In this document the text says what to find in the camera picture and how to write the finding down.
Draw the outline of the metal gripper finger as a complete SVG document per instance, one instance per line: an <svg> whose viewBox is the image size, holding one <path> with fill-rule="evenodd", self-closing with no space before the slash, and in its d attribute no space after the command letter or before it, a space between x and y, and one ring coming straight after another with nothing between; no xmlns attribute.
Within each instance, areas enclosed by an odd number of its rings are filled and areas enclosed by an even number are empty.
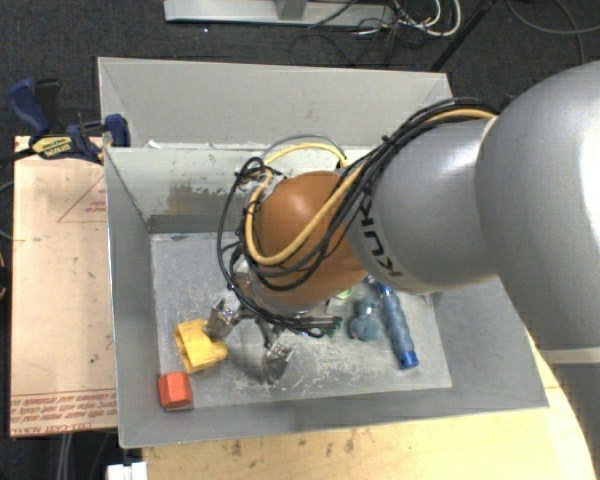
<svg viewBox="0 0 600 480"><path fill-rule="evenodd" d="M241 315L238 309L229 307L225 300L218 300L213 305L205 324L205 334L211 340L224 340L240 320Z"/></svg>
<svg viewBox="0 0 600 480"><path fill-rule="evenodd" d="M291 347L279 342L271 344L262 359L263 373L268 384L276 384L283 377L293 354Z"/></svg>

